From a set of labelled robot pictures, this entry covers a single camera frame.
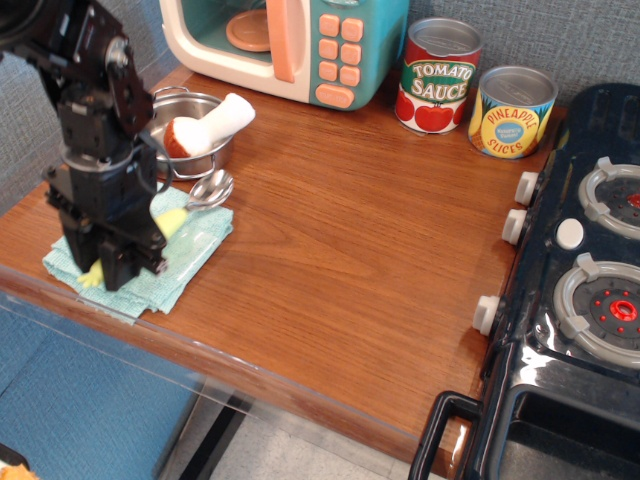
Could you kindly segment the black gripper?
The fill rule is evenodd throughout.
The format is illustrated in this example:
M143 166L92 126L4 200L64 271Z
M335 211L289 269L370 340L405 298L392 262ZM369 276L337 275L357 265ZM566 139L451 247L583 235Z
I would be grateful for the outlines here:
M142 269L163 272L165 236L152 219L157 194L155 151L139 144L111 164L63 150L65 163L44 173L48 202L58 209L73 260L82 273L101 260L107 291L118 291Z

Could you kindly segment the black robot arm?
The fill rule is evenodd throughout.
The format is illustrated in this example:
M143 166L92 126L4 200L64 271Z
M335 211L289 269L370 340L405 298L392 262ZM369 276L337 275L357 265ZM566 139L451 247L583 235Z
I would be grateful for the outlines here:
M63 167L44 175L74 262L107 290L163 271L165 235L150 213L162 146L152 96L122 24L97 1L4 1L1 50L39 73L57 111Z

